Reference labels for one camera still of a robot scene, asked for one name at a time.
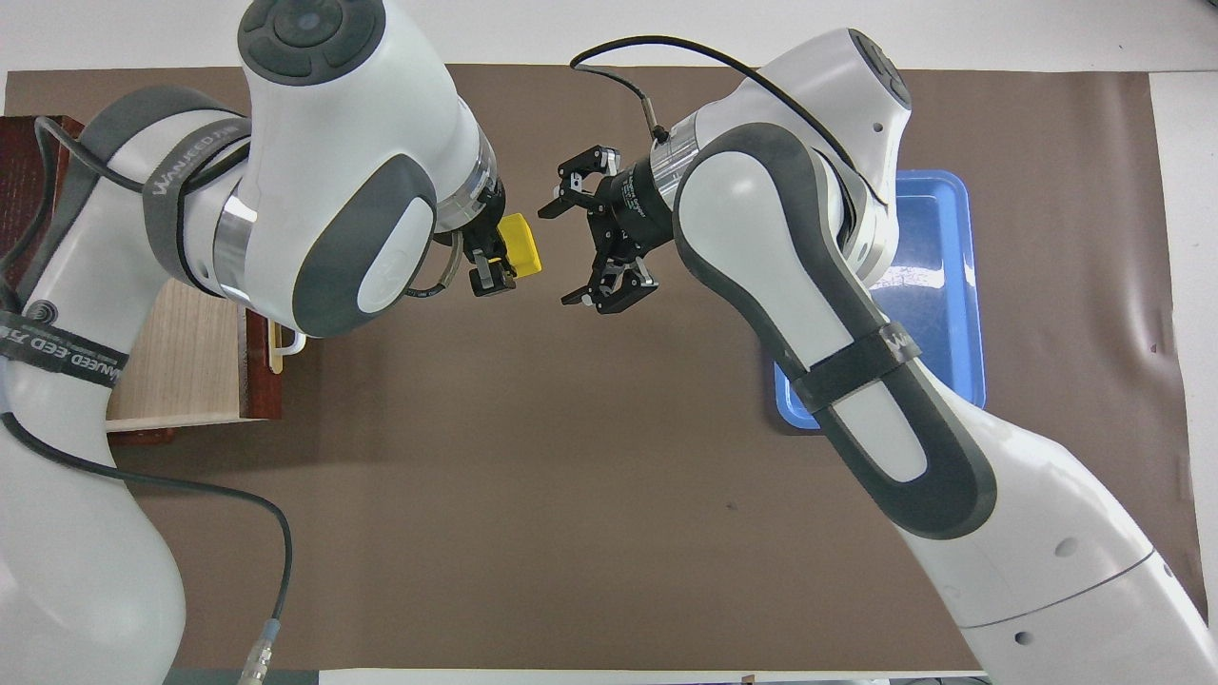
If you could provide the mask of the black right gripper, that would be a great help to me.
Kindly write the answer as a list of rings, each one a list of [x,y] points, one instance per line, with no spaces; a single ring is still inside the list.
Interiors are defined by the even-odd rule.
[[[621,172],[620,162],[618,147],[604,145],[561,162],[554,197],[537,211],[540,219],[555,219],[569,208],[586,208],[596,251],[607,255],[593,258],[590,282],[561,296],[561,306],[618,314],[658,289],[643,257],[674,240],[674,208],[658,191],[648,157]],[[604,177],[596,193],[583,186],[592,176]]]

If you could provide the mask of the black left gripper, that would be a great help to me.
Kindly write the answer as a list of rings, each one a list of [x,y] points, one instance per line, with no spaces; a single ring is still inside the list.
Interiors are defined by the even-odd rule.
[[[456,236],[462,235],[462,247],[470,252],[468,256],[473,269],[468,274],[475,297],[488,297],[516,289],[515,269],[499,232],[504,211],[505,190],[497,176],[481,182],[475,193],[458,190],[438,206],[432,240],[452,246]]]

